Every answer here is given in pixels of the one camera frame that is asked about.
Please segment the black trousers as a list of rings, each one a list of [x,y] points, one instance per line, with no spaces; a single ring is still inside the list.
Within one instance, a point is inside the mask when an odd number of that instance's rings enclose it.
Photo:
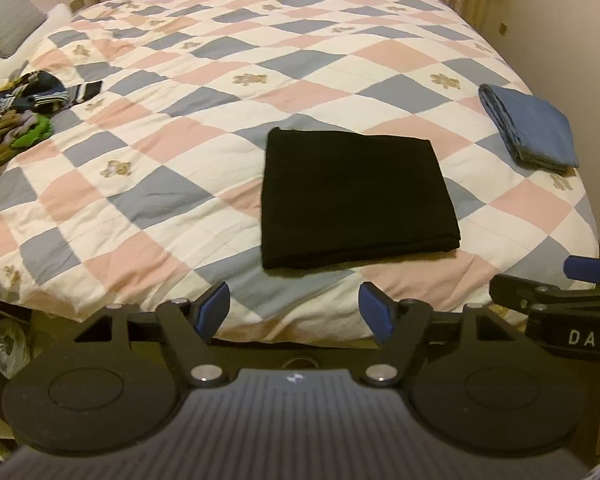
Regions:
[[[432,144],[274,128],[261,192],[265,269],[310,270],[460,246]]]

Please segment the pile of mixed clothes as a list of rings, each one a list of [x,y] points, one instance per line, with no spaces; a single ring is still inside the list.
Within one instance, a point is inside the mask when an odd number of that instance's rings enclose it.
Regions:
[[[52,117],[97,96],[102,81],[66,87],[57,77],[36,70],[0,89],[0,169],[55,132]]]

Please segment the folded blue jeans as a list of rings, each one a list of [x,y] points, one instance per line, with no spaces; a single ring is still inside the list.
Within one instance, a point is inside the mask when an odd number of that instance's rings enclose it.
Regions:
[[[570,122],[552,104],[492,84],[480,84],[478,97],[518,166],[555,174],[580,166]]]

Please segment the crumpled plastic bag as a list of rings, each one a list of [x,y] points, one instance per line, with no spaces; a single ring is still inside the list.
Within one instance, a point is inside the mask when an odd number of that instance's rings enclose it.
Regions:
[[[11,318],[0,321],[0,372],[12,379],[30,362],[27,336],[19,323]]]

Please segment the checkered quilt bed cover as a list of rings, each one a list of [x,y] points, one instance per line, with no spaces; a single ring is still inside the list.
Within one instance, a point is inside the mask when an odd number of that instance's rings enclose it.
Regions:
[[[227,282],[220,335],[354,344],[358,288],[437,310],[485,304],[495,274],[569,287],[598,253],[581,178],[517,167],[480,84],[524,82],[438,0],[136,0],[84,10],[29,56],[93,99],[0,171],[0,302],[82,321]],[[460,248],[284,278],[260,263],[273,128],[429,140]]]

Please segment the white pillow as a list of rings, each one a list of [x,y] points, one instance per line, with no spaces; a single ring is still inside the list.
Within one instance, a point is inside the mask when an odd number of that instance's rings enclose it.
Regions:
[[[47,13],[45,22],[23,41],[12,56],[0,58],[0,88],[9,81],[10,76],[23,70],[33,52],[45,37],[52,32],[57,32],[62,26],[70,24],[72,18],[73,14],[65,3],[59,3],[51,8]]]

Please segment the grey pillow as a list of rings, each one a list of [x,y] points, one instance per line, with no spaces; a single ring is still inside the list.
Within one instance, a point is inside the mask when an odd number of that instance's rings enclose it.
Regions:
[[[46,21],[31,0],[0,0],[0,58],[9,58]]]

